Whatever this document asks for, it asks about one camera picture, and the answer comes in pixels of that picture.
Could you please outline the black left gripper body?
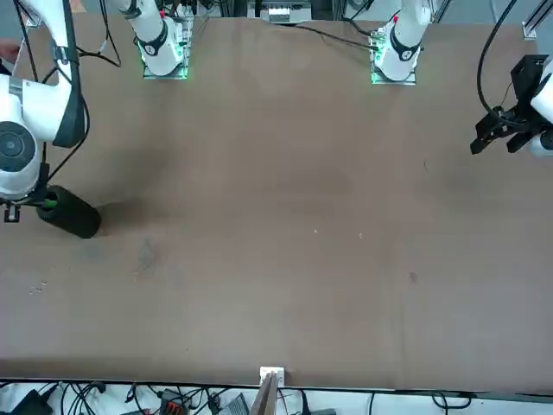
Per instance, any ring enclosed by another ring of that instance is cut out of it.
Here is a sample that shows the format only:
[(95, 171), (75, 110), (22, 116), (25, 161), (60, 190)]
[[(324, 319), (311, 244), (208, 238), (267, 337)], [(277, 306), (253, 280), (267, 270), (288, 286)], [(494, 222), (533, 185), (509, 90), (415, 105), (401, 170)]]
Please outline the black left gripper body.
[(526, 54), (511, 70), (512, 85), (517, 100), (514, 106), (516, 113), (529, 111), (531, 99), (536, 93), (543, 67), (548, 59), (547, 54)]

